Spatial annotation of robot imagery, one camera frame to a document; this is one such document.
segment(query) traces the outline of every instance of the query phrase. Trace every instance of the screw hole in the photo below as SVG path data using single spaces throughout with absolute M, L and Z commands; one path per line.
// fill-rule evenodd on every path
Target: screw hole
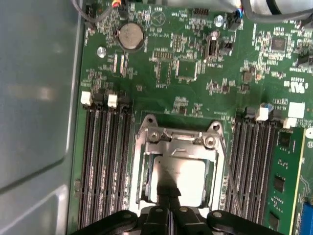
M 220 129 L 220 125 L 214 125 L 213 130 L 218 131 Z

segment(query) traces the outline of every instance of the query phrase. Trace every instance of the chip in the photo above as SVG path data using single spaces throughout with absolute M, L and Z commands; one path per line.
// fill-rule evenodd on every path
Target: chip
M 289 148 L 291 141 L 291 133 L 280 132 L 278 138 L 278 144 L 283 148 Z
M 269 225 L 275 231 L 278 230 L 279 218 L 277 218 L 272 212 L 269 212 Z
M 229 85 L 223 85 L 222 86 L 222 92 L 224 92 L 224 93 L 229 92 Z
M 274 189 L 276 189 L 279 192 L 283 192 L 285 189 L 285 180 L 280 178 L 279 176 L 275 176 Z
M 180 114 L 185 114 L 186 113 L 186 108 L 184 106 L 179 107 L 179 113 Z
M 180 79 L 197 79 L 197 62 L 179 61 L 177 77 Z
M 285 38 L 277 38 L 273 37 L 272 39 L 272 50 L 277 50 L 277 51 L 285 51 L 286 47 L 286 39 Z
M 243 82 L 249 83 L 252 81 L 252 78 L 253 78 L 253 74 L 251 72 L 244 72 Z

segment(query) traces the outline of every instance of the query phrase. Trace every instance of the ram slot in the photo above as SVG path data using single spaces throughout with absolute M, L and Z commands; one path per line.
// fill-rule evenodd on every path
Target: ram slot
M 252 221 L 255 223 L 259 222 L 259 209 L 261 206 L 261 195 L 262 195 L 262 188 L 263 188 L 263 182 L 264 182 L 264 169 L 265 169 L 265 163 L 266 163 L 266 153 L 267 153 L 267 146 L 268 146 L 268 135 L 269 131 L 268 128 L 264 125 L 261 126 L 262 129 L 262 140 L 258 142 L 260 145 L 260 152 L 258 155 L 259 158 L 259 167 L 257 168 L 257 187 L 256 187 L 256 193 L 253 196 L 255 201 L 254 211 L 253 211 L 253 219 Z
M 241 123 L 236 123 L 235 132 L 233 135 L 233 143 L 231 146 L 230 152 L 230 165 L 231 165 L 231 176 L 235 177 L 235 164 L 237 162 L 237 151 L 239 145 L 239 138 L 240 138 L 240 131 L 241 131 Z M 226 211 L 231 210 L 231 202 L 232 202 L 232 190 L 230 182 L 228 182 L 227 193 L 226 193 Z
M 79 214 L 78 214 L 78 223 L 77 223 L 77 229 L 81 229 L 83 227 L 83 220 L 84 220 L 84 216 L 83 216 L 83 210 L 84 210 L 84 194 L 85 194 L 85 175 L 87 172 L 87 150 L 88 150 L 88 143 L 89 143 L 89 135 L 90 135 L 90 131 L 92 130 L 90 128 L 90 123 L 93 123 L 93 121 L 91 121 L 91 111 L 90 109 L 88 109 L 86 111 L 86 125 L 85 125 L 85 137 L 84 137 L 84 157 L 83 157 L 83 167 L 82 167 L 82 178 L 81 178 L 81 182 L 82 182 L 82 188 L 81 188 L 81 195 L 80 195 L 80 199 L 79 199 Z
M 121 121 L 123 122 L 122 125 L 122 135 L 121 135 L 121 151 L 120 151 L 120 166 L 119 166 L 119 174 L 117 175 L 117 182 L 118 182 L 118 190 L 117 190 L 117 205 L 116 210 L 121 211 L 124 210 L 124 195 L 125 195 L 125 188 L 127 185 L 126 183 L 126 170 L 127 170 L 127 159 L 128 159 L 128 148 L 129 148 L 129 135 L 130 135 L 130 128 L 131 128 L 131 114 L 129 113 L 129 108 L 125 107 L 122 109 L 122 118 Z
M 90 214 L 88 205 L 88 190 L 90 177 L 90 159 L 92 152 L 93 136 L 94 136 L 95 112 L 87 110 L 87 121 L 84 140 L 84 159 L 82 171 L 82 196 L 80 199 L 80 228 L 84 228 L 90 224 Z
M 264 213 L 265 213 L 265 205 L 267 201 L 267 195 L 268 195 L 268 178 L 269 173 L 272 166 L 272 152 L 273 148 L 275 146 L 275 139 L 277 138 L 277 132 L 276 128 L 273 126 L 268 126 L 268 144 L 267 144 L 267 150 L 265 152 L 265 162 L 264 162 L 264 174 L 263 174 L 263 181 L 262 181 L 262 192 L 261 192 L 261 201 L 258 211 L 258 223 L 263 224 L 264 220 Z
M 247 200 L 249 198 L 249 192 L 247 190 L 250 180 L 249 166 L 252 160 L 251 157 L 251 142 L 253 141 L 253 124 L 247 125 L 246 144 L 243 156 L 242 166 L 242 179 L 239 187 L 240 205 L 243 211 L 243 217 L 246 217 L 246 208 L 248 206 Z
M 260 124 L 255 125 L 255 134 L 258 135 L 256 142 L 253 143 L 255 145 L 255 159 L 253 165 L 253 173 L 252 173 L 252 182 L 251 182 L 251 190 L 250 190 L 250 203 L 247 214 L 247 219 L 253 221 L 254 211 L 256 207 L 256 197 L 258 192 L 258 186 L 261 183 L 259 181 L 259 169 L 261 164 L 261 153 L 262 153 L 262 142 L 263 142 L 263 134 L 264 127 Z
M 108 112 L 107 124 L 109 131 L 106 133 L 106 195 L 105 195 L 105 205 L 103 210 L 103 217 L 109 216 L 112 213 L 115 195 L 114 191 L 116 189 L 115 178 L 117 173 L 115 172 L 116 167 L 116 144 L 118 136 L 118 122 L 119 112 L 110 109 Z
M 240 130 L 240 140 L 239 140 L 239 147 L 238 147 L 238 154 L 237 154 L 237 161 L 235 164 L 235 171 L 234 171 L 234 178 L 235 178 L 235 185 L 237 189 L 237 193 L 239 194 L 239 188 L 241 184 L 241 176 L 242 176 L 242 166 L 243 166 L 243 160 L 244 160 L 244 152 L 245 152 L 245 146 L 246 146 L 246 139 L 249 138 L 246 136 L 247 134 L 247 123 L 242 123 L 241 130 Z M 232 196 L 232 213 L 236 214 L 238 211 L 237 204 L 235 201 L 235 197 Z
M 249 154 L 248 154 L 248 169 L 246 174 L 246 185 L 245 185 L 245 199 L 244 199 L 244 206 L 243 206 L 243 212 L 244 212 L 244 218 L 247 219 L 248 217 L 248 211 L 251 207 L 251 198 L 250 198 L 250 192 L 252 184 L 254 184 L 255 176 L 254 176 L 254 163 L 255 163 L 255 157 L 256 157 L 256 142 L 258 141 L 258 134 L 259 134 L 259 126 L 258 125 L 250 125 L 251 132 L 249 133 L 251 142 L 250 142 L 250 148 L 249 148 Z
M 93 221 L 96 222 L 102 219 L 103 213 L 103 198 L 104 198 L 104 175 L 105 175 L 105 166 L 104 166 L 104 147 L 105 147 L 105 134 L 106 134 L 106 121 L 107 121 L 107 112 L 101 112 L 101 122 L 100 130 L 98 133 L 98 148 L 97 148 L 97 165 L 95 171 L 95 199 L 94 199 L 94 213 Z

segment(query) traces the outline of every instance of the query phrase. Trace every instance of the microchip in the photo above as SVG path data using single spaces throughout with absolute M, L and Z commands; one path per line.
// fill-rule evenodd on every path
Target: microchip
M 272 46 L 271 46 L 272 50 L 285 51 L 285 46 L 286 46 L 285 38 L 277 38 L 277 37 L 272 38 Z
M 275 176 L 274 189 L 276 189 L 279 192 L 283 192 L 285 189 L 285 180 L 280 178 L 279 176 Z
M 185 114 L 185 113 L 186 113 L 186 107 L 180 106 L 180 107 L 179 107 L 179 113 L 180 113 L 180 114 Z
M 180 60 L 177 67 L 177 77 L 179 79 L 197 79 L 197 62 Z
M 233 43 L 225 43 L 223 44 L 222 50 L 224 51 L 232 51 L 233 50 Z
M 252 81 L 253 74 L 251 72 L 244 72 L 243 74 L 243 82 L 249 83 Z
M 240 90 L 241 90 L 242 92 L 248 92 L 248 91 L 250 91 L 250 85 L 249 85 L 249 84 L 242 84 L 242 85 L 240 86 Z
M 229 85 L 223 85 L 222 86 L 222 92 L 228 93 L 229 92 Z
M 281 147 L 289 148 L 290 141 L 291 141 L 291 133 L 282 132 L 282 131 L 279 133 L 278 144 Z
M 277 218 L 272 212 L 269 212 L 269 225 L 275 231 L 278 230 L 279 218 Z
M 251 68 L 250 68 L 250 72 L 251 72 L 252 74 L 255 74 L 255 67 L 251 67 Z

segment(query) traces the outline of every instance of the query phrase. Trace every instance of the wire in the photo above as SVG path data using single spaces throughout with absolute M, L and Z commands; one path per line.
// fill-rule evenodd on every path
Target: wire
M 97 18 L 92 18 L 89 15 L 87 15 L 82 8 L 80 8 L 80 6 L 78 5 L 77 0 L 71 0 L 73 6 L 75 7 L 75 9 L 78 11 L 78 13 L 88 22 L 90 23 L 97 23 L 100 21 L 103 21 L 112 11 L 113 7 L 109 6 L 107 9 L 104 10 L 104 12 L 101 13 L 100 16 L 98 16 Z
M 257 23 L 281 23 L 286 20 L 305 19 L 313 13 L 313 8 L 305 11 L 281 15 L 261 15 L 252 11 L 250 0 L 241 0 L 241 5 L 248 19 Z

